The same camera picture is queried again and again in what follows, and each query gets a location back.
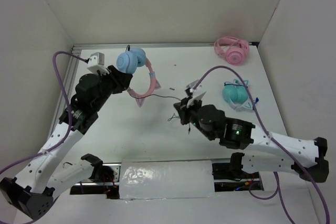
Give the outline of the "blue pink cat-ear headphones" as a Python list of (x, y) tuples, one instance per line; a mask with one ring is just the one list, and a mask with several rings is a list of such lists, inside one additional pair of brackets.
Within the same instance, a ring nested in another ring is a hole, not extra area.
[(153, 94), (157, 89), (161, 88), (159, 81), (156, 78), (155, 71), (152, 68), (150, 60), (147, 58), (146, 53), (141, 48), (127, 47), (126, 51), (121, 53), (116, 61), (117, 69), (123, 73), (134, 74), (137, 68), (146, 66), (149, 71), (150, 85), (146, 93), (138, 94), (130, 87), (127, 88), (128, 94), (135, 98), (138, 107), (142, 107), (145, 98)]

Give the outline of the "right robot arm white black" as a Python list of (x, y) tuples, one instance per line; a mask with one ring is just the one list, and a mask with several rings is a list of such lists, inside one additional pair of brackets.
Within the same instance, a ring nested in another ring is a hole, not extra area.
[(266, 133), (253, 123), (228, 118), (214, 105), (201, 100), (175, 103), (180, 122), (196, 127), (208, 140), (218, 140), (221, 146), (235, 150), (229, 172), (235, 178), (245, 173), (285, 172), (297, 174), (305, 181), (324, 183), (329, 174), (325, 159), (327, 140), (317, 137), (302, 140), (273, 132)]

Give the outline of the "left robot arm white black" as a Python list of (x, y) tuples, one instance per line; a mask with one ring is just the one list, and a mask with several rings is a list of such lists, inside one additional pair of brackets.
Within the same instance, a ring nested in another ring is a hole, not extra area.
[(74, 184), (85, 179), (96, 182), (103, 177), (103, 161), (92, 154), (85, 154), (67, 169), (55, 170), (98, 119), (98, 111), (110, 95), (127, 90), (132, 77), (109, 66), (79, 79), (70, 108), (64, 110), (39, 156), (14, 178), (2, 179), (1, 193), (12, 206), (38, 220)]

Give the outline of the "teal white cat-ear headphones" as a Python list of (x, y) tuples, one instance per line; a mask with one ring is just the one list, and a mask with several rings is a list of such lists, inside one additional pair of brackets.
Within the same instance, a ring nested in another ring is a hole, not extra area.
[(248, 80), (241, 82), (239, 79), (234, 79), (232, 82), (224, 82), (222, 97), (235, 111), (253, 110), (253, 105), (245, 86), (249, 86)]

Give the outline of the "white sheet over base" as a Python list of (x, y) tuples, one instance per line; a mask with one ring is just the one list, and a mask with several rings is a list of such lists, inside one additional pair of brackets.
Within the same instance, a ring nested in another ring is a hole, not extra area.
[(175, 199), (215, 196), (211, 161), (124, 162), (121, 199)]

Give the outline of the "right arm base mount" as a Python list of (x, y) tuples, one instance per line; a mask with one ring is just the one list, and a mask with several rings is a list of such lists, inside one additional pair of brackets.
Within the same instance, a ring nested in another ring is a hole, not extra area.
[(229, 159), (212, 160), (215, 192), (263, 190), (258, 172), (243, 170), (243, 153), (233, 153)]

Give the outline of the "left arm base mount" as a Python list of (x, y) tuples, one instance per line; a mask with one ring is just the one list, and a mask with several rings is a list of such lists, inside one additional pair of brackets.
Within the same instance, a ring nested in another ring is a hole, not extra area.
[(103, 195), (107, 199), (120, 199), (121, 163), (104, 163), (98, 179), (85, 179), (70, 189), (70, 195)]

